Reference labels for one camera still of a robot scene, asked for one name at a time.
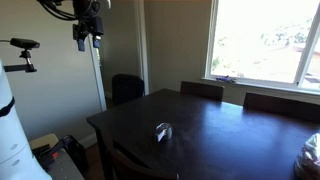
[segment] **dark wooden table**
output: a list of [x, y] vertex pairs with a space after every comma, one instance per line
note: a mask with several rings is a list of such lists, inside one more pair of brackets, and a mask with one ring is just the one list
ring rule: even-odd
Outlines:
[[[173, 127], [157, 143], [155, 128]], [[294, 162], [320, 125], [161, 90], [88, 118], [97, 133], [107, 178], [103, 133], [143, 164], [180, 179], [295, 179]]]

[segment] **plastic bag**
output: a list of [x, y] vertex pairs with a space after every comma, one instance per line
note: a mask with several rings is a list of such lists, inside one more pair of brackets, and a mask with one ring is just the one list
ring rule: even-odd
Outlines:
[[303, 145], [295, 162], [295, 173], [301, 179], [320, 180], [320, 134], [312, 135]]

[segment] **chair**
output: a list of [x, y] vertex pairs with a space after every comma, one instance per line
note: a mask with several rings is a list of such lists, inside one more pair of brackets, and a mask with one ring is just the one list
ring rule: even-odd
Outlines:
[[187, 81], [181, 81], [180, 86], [180, 93], [182, 94], [202, 96], [216, 101], [222, 101], [223, 90], [223, 86], [214, 86]]
[[320, 122], [320, 105], [247, 92], [244, 108]]
[[120, 105], [125, 102], [142, 97], [144, 82], [137, 76], [117, 74], [112, 77], [112, 102]]
[[135, 164], [133, 161], [121, 154], [111, 139], [104, 133], [104, 143], [108, 150], [108, 155], [112, 161], [118, 180], [178, 180], [179, 175], [175, 173], [161, 173], [143, 166]]

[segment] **wall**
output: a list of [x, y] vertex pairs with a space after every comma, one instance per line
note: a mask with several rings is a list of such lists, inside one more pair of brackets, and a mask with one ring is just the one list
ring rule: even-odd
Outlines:
[[100, 56], [107, 96], [112, 93], [111, 79], [115, 74], [139, 76], [134, 2], [112, 0], [111, 3], [110, 10], [103, 4], [99, 14], [105, 33], [101, 40]]
[[[71, 3], [63, 2], [64, 9], [73, 12]], [[86, 145], [93, 143], [88, 137], [94, 137], [94, 131], [86, 117], [98, 113], [100, 104], [89, 46], [78, 52], [72, 23], [52, 17], [36, 0], [2, 0], [0, 17], [0, 39], [18, 37], [41, 44], [31, 51], [38, 72], [7, 74], [28, 139], [55, 133], [58, 138], [71, 134]], [[0, 43], [4, 65], [25, 63], [20, 51]]]
[[180, 82], [225, 86], [223, 101], [242, 105], [247, 91], [320, 104], [318, 95], [284, 92], [245, 85], [204, 81], [208, 44], [210, 0], [146, 1], [151, 92], [179, 91]]

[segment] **chair back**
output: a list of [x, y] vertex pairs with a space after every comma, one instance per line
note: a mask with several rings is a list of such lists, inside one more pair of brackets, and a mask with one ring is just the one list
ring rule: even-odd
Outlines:
[[223, 90], [223, 86], [214, 86], [187, 81], [181, 81], [180, 86], [180, 93], [182, 94], [202, 96], [216, 101], [222, 101]]
[[103, 139], [119, 180], [179, 180], [176, 173], [162, 173], [135, 164], [116, 150], [112, 138], [107, 133]]
[[320, 105], [318, 104], [247, 92], [243, 107], [306, 121], [320, 122]]
[[120, 105], [140, 98], [144, 93], [144, 82], [137, 76], [117, 74], [112, 77], [112, 102]]

